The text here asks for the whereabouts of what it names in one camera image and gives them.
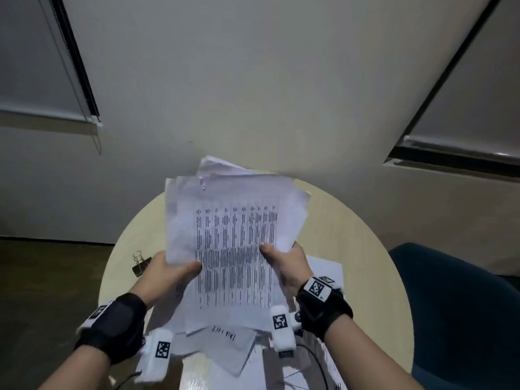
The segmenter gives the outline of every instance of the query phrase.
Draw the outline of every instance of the stack of papers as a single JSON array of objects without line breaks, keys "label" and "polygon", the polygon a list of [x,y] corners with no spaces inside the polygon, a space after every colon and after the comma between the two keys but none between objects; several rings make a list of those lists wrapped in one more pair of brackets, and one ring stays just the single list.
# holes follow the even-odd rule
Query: stack of papers
[{"label": "stack of papers", "polygon": [[[148,328],[174,333],[172,354],[204,353],[219,366],[212,371],[213,383],[224,387],[240,387],[233,380],[265,387],[269,380],[257,382],[250,373],[263,375],[268,355],[273,366],[285,364],[282,378],[297,378],[311,366],[307,351],[298,348],[295,358],[280,360],[268,347],[269,309],[293,302],[258,245],[265,241],[288,252],[307,217],[310,194],[297,189],[292,178],[215,157],[203,158],[195,176],[167,179],[165,192],[166,260],[179,264],[196,258],[203,269],[156,304]],[[340,264],[326,262],[339,266],[327,268],[322,262],[309,257],[317,275],[336,280],[342,274]],[[316,347],[315,341],[302,342]]]}]

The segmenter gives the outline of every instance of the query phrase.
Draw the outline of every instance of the black cable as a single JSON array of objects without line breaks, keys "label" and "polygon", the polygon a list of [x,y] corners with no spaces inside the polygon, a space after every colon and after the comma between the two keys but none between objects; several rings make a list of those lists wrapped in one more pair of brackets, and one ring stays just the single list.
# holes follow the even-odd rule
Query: black cable
[{"label": "black cable", "polygon": [[323,368],[321,367],[318,356],[316,356],[316,354],[306,345],[296,344],[296,346],[301,346],[302,348],[307,349],[307,351],[313,355],[314,359],[316,360],[316,363],[318,364],[318,367],[320,368],[321,375],[323,376],[323,381],[325,382],[325,390],[329,390],[329,384],[327,382],[327,377],[325,376],[325,371],[323,371]]},{"label": "black cable", "polygon": [[140,374],[142,373],[142,371],[137,371],[137,372],[134,372],[132,375],[130,375],[129,377],[127,377],[125,380],[123,380],[120,385],[118,387],[116,387],[114,390],[119,390],[121,388],[122,385],[124,385],[126,382],[128,382],[131,378],[133,378],[134,376],[139,376]]}]

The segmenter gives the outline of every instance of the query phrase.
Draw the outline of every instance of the round table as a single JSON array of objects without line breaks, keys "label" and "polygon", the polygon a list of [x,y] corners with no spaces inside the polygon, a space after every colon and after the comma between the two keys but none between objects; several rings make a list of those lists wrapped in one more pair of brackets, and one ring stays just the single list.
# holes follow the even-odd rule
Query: round table
[{"label": "round table", "polygon": [[[368,226],[349,208],[317,187],[296,180],[311,193],[308,218],[298,237],[309,256],[343,266],[345,298],[355,322],[407,372],[413,361],[410,305],[397,269]],[[133,253],[143,258],[164,250],[164,193],[154,198],[128,224],[108,259],[99,290],[99,303],[127,292],[137,278]],[[184,359],[180,388],[208,388],[210,362],[195,354]]]}]

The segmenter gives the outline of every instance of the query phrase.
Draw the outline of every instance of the white wall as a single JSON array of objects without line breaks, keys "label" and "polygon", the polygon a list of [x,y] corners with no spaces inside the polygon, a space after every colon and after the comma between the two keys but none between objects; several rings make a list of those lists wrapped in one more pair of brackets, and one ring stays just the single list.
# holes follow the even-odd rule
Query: white wall
[{"label": "white wall", "polygon": [[487,0],[64,2],[103,155],[0,129],[1,234],[115,242],[211,154],[321,187],[388,247],[520,255],[517,186],[381,166]]}]

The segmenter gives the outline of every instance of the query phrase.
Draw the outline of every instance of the dark floor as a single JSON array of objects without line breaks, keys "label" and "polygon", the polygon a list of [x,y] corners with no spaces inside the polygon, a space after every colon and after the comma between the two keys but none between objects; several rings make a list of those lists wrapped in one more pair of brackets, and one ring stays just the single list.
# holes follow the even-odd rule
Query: dark floor
[{"label": "dark floor", "polygon": [[97,306],[112,246],[0,240],[0,388],[37,388]]}]

